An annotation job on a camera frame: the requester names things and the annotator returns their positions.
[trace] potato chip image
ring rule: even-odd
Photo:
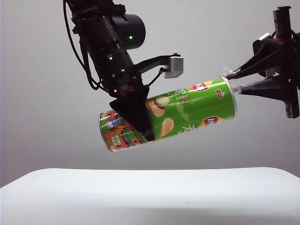
[[[164,107],[170,103],[170,98],[168,96],[159,96],[155,99],[155,103],[160,107]]]
[[[164,107],[159,107],[154,99],[146,101],[146,108],[149,109],[155,116],[161,117],[165,113]]]
[[[174,128],[174,121],[171,118],[165,118],[161,127],[160,137],[170,133]]]

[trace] black cable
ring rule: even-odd
[[[68,38],[69,38],[69,41],[70,41],[70,44],[72,46],[72,49],[73,49],[73,52],[76,56],[76,58],[78,59],[80,65],[82,66],[82,68],[84,69],[86,75],[87,75],[87,78],[88,78],[88,81],[89,81],[89,84],[91,86],[92,89],[94,90],[98,90],[99,88],[104,90],[105,92],[107,92],[102,86],[100,86],[101,84],[101,77],[99,76],[99,79],[100,81],[99,82],[96,82],[92,76],[91,76],[91,72],[90,72],[90,67],[89,67],[89,60],[87,58],[87,60],[84,60],[85,61],[85,64],[81,61],[76,49],[75,49],[75,46],[74,46],[74,42],[72,40],[72,36],[71,36],[71,32],[70,32],[70,27],[69,27],[69,23],[68,23],[68,18],[67,18],[67,8],[66,8],[66,0],[63,0],[63,12],[64,12],[64,18],[65,18],[65,24],[66,24],[66,29],[67,29],[67,35],[68,35]]]
[[[276,34],[276,31],[274,31],[274,33],[272,34],[271,38],[273,38],[275,36],[275,34]]]
[[[163,72],[165,72],[165,71],[166,71],[166,69],[163,68],[163,67],[161,67],[161,68],[159,69],[159,72],[158,72],[158,74],[156,75],[156,77],[154,77],[154,79],[148,84],[148,86],[152,85],[152,84],[159,78],[159,76],[160,76]]]

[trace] red logo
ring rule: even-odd
[[[221,90],[216,90],[216,93],[217,93],[217,97],[218,98],[223,98],[223,96],[224,96],[224,93],[222,93],[222,91]]]
[[[185,98],[181,99],[180,101],[181,101],[181,102],[188,101],[188,98],[187,98],[187,97],[185,97]]]

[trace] black clamp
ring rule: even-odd
[[[241,87],[240,93],[282,100],[287,117],[296,118],[299,117],[300,33],[291,29],[290,8],[278,7],[273,11],[274,34],[266,34],[255,41],[254,56],[226,78],[238,79],[259,73],[266,79]]]

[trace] green chip can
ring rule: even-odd
[[[234,94],[226,78],[198,83],[147,99],[155,140],[234,118]],[[112,152],[148,141],[114,110],[99,117],[101,135]]]

